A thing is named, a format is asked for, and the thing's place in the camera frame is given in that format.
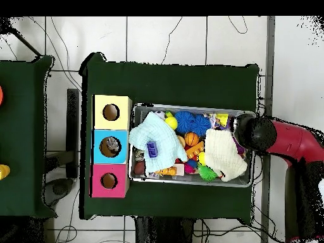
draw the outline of white wall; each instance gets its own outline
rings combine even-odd
[[[300,16],[276,16],[273,116],[324,132],[324,42],[310,23],[297,26],[302,22]],[[270,218],[281,240],[286,169],[284,160],[271,157]]]

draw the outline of green table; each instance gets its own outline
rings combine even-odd
[[[0,164],[11,173],[0,181],[0,215],[54,217],[42,200],[44,179],[44,81],[53,57],[0,61]]]
[[[257,65],[178,66],[106,62],[92,53],[82,63],[80,217],[92,215],[240,218],[251,221],[247,188],[131,182],[124,199],[90,198],[91,95],[128,96],[133,103],[256,110]]]

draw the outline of white cloth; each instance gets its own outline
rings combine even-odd
[[[247,168],[247,163],[237,153],[232,134],[226,130],[207,130],[205,162],[217,174],[220,170],[224,173],[221,178],[224,182],[240,176]]]

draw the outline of purple toy block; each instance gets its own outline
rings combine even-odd
[[[155,142],[148,142],[147,150],[149,151],[150,158],[156,158],[158,156],[158,148],[156,147]]]

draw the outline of yellow cube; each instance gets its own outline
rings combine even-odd
[[[129,130],[131,109],[132,100],[127,96],[93,95],[94,129]]]

